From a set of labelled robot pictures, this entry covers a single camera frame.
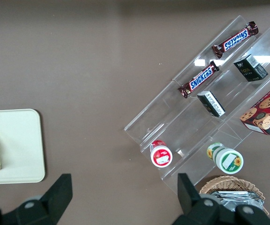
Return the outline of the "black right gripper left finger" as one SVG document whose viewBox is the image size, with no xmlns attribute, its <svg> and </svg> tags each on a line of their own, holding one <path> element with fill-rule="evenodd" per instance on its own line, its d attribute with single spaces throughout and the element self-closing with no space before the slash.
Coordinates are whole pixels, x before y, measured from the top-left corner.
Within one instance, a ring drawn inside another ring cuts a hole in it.
<svg viewBox="0 0 270 225">
<path fill-rule="evenodd" d="M 28 200 L 6 214 L 0 209 L 0 225 L 56 225 L 72 198 L 72 176 L 62 174 L 38 200 Z"/>
</svg>

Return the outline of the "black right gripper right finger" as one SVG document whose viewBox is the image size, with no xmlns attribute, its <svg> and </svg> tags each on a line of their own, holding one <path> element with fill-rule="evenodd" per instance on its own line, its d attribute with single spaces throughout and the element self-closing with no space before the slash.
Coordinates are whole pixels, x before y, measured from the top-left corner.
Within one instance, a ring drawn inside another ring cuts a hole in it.
<svg viewBox="0 0 270 225">
<path fill-rule="evenodd" d="M 270 218 L 258 207 L 239 205 L 233 212 L 215 200 L 202 198 L 186 173 L 178 174 L 177 196 L 183 214 L 174 225 L 270 225 Z"/>
</svg>

